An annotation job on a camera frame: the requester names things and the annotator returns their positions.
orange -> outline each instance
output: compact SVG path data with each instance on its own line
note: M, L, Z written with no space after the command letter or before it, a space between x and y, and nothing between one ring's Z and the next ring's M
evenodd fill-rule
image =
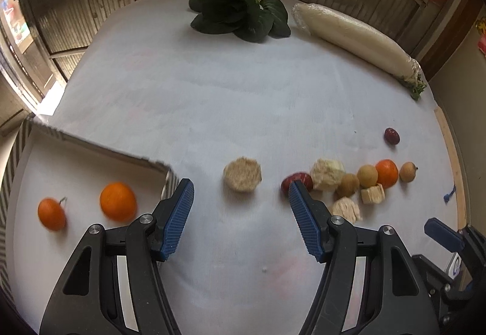
M101 191L100 206L106 217L125 222L135 216L137 199L127 184L111 183Z
M382 159L375 165L378 171L378 184L383 188L390 188L398 180L398 168L390 159Z
M37 207L37 216L48 230L59 231L66 226L66 215L59 202L53 198L44 198Z

white table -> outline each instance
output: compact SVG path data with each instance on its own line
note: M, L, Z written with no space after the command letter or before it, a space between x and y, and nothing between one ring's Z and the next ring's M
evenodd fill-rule
M289 12L296 2L282 1ZM187 3L140 0L114 13L50 120L96 143L162 160L193 180L195 202L178 251L161 271L181 332L300 331L323 267L307 253L279 186L320 157L342 160L350 172L383 158L399 167L415 162L416 180L392 187L379 206L361 205L356 226L390 224L411 254L444 268L451 254L423 233L430 217L457 229L455 198L443 201L453 175L430 89L414 102L383 71L299 33L291 17L290 38L263 44L203 35L190 28L195 14ZM395 149L382 139L387 127L402 139ZM251 195L221 182L223 167L241 155L262 166L263 181ZM357 284L363 273L361 262ZM355 290L346 327L359 302Z

blue clip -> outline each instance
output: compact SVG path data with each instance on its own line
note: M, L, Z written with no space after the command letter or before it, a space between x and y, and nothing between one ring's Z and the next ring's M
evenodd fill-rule
M453 197L454 193L455 193L455 184L454 184L453 190L449 194L444 195L444 202L449 203L449 201Z
M451 253L459 253L464 248L462 236L435 217L427 220L424 232Z

green leafy vegetable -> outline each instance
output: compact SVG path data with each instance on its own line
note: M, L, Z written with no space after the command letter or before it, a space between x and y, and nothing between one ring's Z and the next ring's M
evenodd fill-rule
M235 35L247 42L260 42L268 35L273 25L272 13L267 10L257 10L248 16L246 23L235 30Z
M276 37L289 37L290 27L287 25L289 15L285 6L280 0L260 0L260 6L264 10L271 12L273 16L273 26L270 30L270 35Z
M192 11L201 12L203 10L203 5L199 0L189 0L189 8Z
M189 0L199 14L191 26L201 33L234 32L240 39L260 42L268 34L289 37L288 14L280 0Z
M397 78L397 80L410 91L410 96L415 101L419 100L420 94L427 88L427 84L422 81L420 74L417 74L416 80L413 82L405 81L403 78Z
M203 14L199 14L190 23L191 27L201 33L208 35L221 35L223 33L231 33L241 26L241 23L217 23L212 22L204 17Z

wooden frame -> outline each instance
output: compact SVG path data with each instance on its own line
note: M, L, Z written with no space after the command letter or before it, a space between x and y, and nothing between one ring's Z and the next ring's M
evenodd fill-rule
M483 0L461 0L439 38L420 61L427 80L436 75L463 42L483 4Z
M453 135L450 133L449 125L447 124L444 112L440 107L436 107L434 113L436 114L437 122L439 123L440 130L442 131L447 152L449 153L450 167L453 171L454 184L456 187L457 229L461 230L467 224L466 195L464 192L461 165L459 163L459 157L457 156Z

